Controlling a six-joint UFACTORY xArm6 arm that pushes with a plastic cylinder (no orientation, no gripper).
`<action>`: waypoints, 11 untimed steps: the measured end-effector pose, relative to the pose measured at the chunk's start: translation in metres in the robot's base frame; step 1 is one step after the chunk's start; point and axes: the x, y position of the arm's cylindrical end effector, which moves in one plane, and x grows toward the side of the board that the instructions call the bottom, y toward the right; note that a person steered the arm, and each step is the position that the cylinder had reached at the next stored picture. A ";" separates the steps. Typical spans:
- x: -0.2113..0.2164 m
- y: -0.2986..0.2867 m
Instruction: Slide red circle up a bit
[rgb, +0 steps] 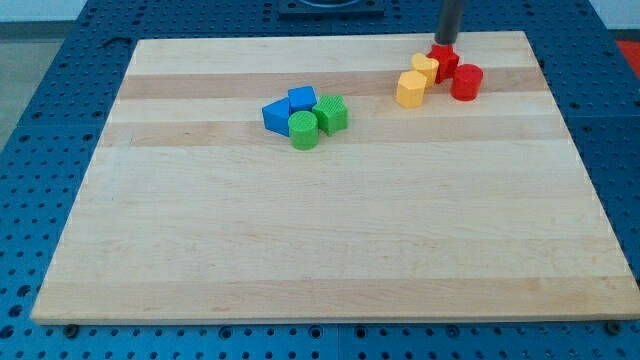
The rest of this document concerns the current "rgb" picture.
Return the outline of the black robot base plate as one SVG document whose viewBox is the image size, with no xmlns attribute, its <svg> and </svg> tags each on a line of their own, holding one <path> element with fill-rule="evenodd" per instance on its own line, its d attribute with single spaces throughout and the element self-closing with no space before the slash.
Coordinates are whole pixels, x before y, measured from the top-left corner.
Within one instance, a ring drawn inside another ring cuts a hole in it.
<svg viewBox="0 0 640 360">
<path fill-rule="evenodd" d="M 381 16 L 385 12 L 384 0 L 278 0 L 276 4 L 278 17 L 283 19 L 305 16 Z"/>
</svg>

